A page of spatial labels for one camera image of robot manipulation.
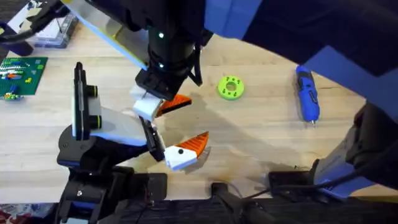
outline wooden tabletop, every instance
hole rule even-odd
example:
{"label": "wooden tabletop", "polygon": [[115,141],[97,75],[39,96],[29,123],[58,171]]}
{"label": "wooden tabletop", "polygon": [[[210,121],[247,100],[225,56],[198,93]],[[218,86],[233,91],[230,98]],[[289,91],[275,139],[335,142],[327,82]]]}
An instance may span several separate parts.
{"label": "wooden tabletop", "polygon": [[[81,24],[67,49],[36,49],[32,56],[49,57],[36,95],[0,101],[0,203],[59,200],[68,170],[56,162],[58,137],[71,123],[76,62],[83,63],[88,83],[98,85],[103,106],[131,113],[134,102],[129,90],[139,68]],[[253,45],[214,36],[201,56],[203,86],[187,80],[180,90],[193,104],[157,120],[167,146],[209,131],[204,156],[178,172],[149,154],[123,164],[138,172],[167,173],[168,199],[208,198],[214,181],[253,194],[264,188],[270,170],[309,169],[344,138],[364,99],[315,75],[321,116],[316,129],[306,127],[294,92],[295,67]],[[226,101],[216,92],[218,80],[227,75],[245,84],[239,100]],[[374,186],[355,195],[395,193]]]}

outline black cable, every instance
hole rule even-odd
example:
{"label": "black cable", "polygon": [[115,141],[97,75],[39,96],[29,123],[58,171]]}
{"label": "black cable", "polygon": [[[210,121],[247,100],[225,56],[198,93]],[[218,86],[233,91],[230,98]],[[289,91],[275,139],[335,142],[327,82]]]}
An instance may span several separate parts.
{"label": "black cable", "polygon": [[195,71],[195,77],[197,79],[196,84],[198,86],[201,86],[203,84],[203,80],[201,78],[201,70],[200,70],[200,51],[201,51],[201,46],[199,43],[195,44],[195,64],[193,66],[193,69]]}
{"label": "black cable", "polygon": [[[377,155],[376,158],[374,158],[372,161],[368,162],[364,166],[356,169],[355,171],[353,171],[350,174],[339,177],[335,180],[328,181],[328,182],[325,182],[322,184],[313,184],[313,185],[280,185],[280,186],[275,186],[272,190],[316,190],[316,189],[322,189],[322,188],[327,188],[327,187],[335,187],[342,183],[353,180],[357,177],[361,177],[367,171],[369,171],[373,167],[377,166],[380,162],[382,162],[384,157],[386,157],[391,151],[393,151],[396,148],[398,148],[398,141],[396,141],[394,144],[389,146],[385,151],[383,151],[381,154]],[[253,197],[257,197],[259,195],[266,194],[269,191],[270,191],[270,189],[265,189],[265,190],[262,190],[256,194],[254,194],[254,195],[250,195],[245,198],[250,199]]]}
{"label": "black cable", "polygon": [[254,197],[260,196],[262,194],[266,194],[266,193],[268,193],[270,191],[271,191],[270,189],[264,189],[264,190],[262,190],[262,191],[260,191],[258,193],[255,193],[255,194],[252,194],[250,196],[244,197],[243,200],[249,200],[249,199],[252,199]]}
{"label": "black cable", "polygon": [[138,216],[138,218],[137,218],[137,220],[136,220],[136,224],[139,223],[139,220],[141,219],[142,214],[144,214],[144,212],[145,212],[146,210],[147,210],[147,207],[145,207],[145,208],[143,208],[143,209],[141,210],[141,213],[139,214],[139,216]]}
{"label": "black cable", "polygon": [[230,223],[230,224],[236,224],[235,219],[234,219],[234,217],[233,217],[231,211],[228,209],[227,204],[225,204],[225,202],[223,201],[223,199],[222,199],[220,196],[218,196],[217,194],[214,195],[214,197],[217,199],[217,201],[219,201],[219,203],[220,203],[221,206],[223,207],[224,212],[225,212],[225,213],[227,214],[227,216],[228,216],[229,223]]}

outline black mount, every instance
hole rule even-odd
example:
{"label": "black mount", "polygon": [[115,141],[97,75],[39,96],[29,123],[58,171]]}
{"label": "black mount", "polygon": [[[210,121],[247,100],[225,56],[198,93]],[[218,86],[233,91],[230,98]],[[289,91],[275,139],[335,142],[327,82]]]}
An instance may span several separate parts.
{"label": "black mount", "polygon": [[228,192],[228,186],[224,183],[212,183],[211,195],[221,200],[226,209],[232,214],[234,223],[250,224],[299,224],[288,218],[276,218],[267,213],[257,202],[245,198],[239,198]]}
{"label": "black mount", "polygon": [[148,151],[147,146],[132,147],[90,136],[76,141],[69,126],[60,136],[57,162],[69,168],[59,217],[79,218],[96,223],[112,215],[118,203],[163,200],[167,194],[166,174],[136,174],[133,168],[116,166]]}

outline blue electric screwdriver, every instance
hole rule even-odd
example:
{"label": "blue electric screwdriver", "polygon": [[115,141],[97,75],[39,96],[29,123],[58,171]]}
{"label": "blue electric screwdriver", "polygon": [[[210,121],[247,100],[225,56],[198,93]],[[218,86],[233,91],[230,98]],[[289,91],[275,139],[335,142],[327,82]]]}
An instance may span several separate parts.
{"label": "blue electric screwdriver", "polygon": [[301,112],[306,122],[311,122],[315,127],[315,121],[319,118],[318,93],[311,71],[303,66],[296,68],[298,97],[300,98]]}

